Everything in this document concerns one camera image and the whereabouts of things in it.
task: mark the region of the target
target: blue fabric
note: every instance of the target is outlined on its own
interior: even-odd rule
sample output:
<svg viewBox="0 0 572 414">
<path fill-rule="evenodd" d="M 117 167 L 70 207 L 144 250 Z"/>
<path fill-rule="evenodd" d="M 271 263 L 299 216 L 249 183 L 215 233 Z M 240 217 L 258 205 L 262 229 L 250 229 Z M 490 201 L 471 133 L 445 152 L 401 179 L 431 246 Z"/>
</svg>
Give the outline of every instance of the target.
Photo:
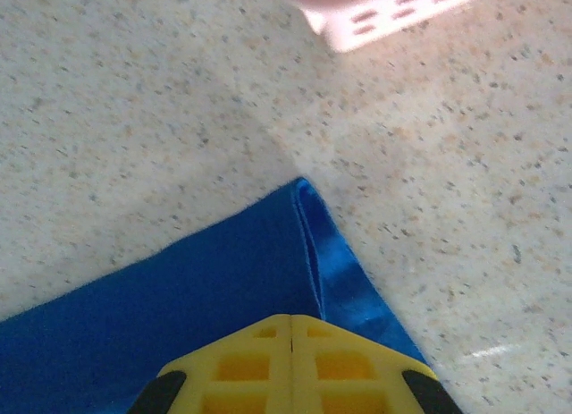
<svg viewBox="0 0 572 414">
<path fill-rule="evenodd" d="M 277 313 L 320 317 L 425 361 L 297 179 L 0 323 L 0 413 L 124 413 L 165 363 Z"/>
</svg>

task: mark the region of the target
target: black rubber edge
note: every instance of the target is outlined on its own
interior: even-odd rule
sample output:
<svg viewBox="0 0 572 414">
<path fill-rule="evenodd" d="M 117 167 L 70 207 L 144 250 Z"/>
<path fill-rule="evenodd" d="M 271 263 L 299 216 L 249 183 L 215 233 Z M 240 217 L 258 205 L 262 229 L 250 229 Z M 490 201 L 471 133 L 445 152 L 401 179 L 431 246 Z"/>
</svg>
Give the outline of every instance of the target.
<svg viewBox="0 0 572 414">
<path fill-rule="evenodd" d="M 127 414 L 167 414 L 187 379 L 182 371 L 172 371 L 147 384 Z"/>
<path fill-rule="evenodd" d="M 437 380 L 412 370 L 402 375 L 425 414 L 463 414 Z"/>
</svg>

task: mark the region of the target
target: terrazzo floor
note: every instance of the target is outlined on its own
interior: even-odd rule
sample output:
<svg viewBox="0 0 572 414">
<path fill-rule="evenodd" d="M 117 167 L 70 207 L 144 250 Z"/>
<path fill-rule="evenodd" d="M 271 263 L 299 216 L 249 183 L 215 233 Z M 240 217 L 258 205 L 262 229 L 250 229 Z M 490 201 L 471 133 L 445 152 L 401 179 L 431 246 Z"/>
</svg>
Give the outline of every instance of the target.
<svg viewBox="0 0 572 414">
<path fill-rule="evenodd" d="M 282 0 L 0 0 L 0 318 L 302 174 L 467 413 L 569 413 L 571 2 L 334 55 Z"/>
</svg>

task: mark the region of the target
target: pink plastic object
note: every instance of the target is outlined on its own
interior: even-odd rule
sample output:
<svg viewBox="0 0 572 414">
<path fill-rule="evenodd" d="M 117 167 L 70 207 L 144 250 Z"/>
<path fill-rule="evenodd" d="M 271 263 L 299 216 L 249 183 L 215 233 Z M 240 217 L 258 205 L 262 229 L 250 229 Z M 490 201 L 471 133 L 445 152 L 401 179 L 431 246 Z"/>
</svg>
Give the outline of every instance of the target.
<svg viewBox="0 0 572 414">
<path fill-rule="evenodd" d="M 348 52 L 473 0 L 288 0 L 336 52 Z"/>
</svg>

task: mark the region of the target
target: fabric fold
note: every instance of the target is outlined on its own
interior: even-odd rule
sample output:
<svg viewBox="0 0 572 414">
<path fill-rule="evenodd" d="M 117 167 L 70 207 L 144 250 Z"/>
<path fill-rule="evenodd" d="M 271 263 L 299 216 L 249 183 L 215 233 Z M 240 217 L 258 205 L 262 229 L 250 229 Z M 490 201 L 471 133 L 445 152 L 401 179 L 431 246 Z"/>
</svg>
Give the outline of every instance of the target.
<svg viewBox="0 0 572 414">
<path fill-rule="evenodd" d="M 273 314 L 425 361 L 303 178 L 0 323 L 0 414 L 124 413 L 162 365 Z"/>
</svg>

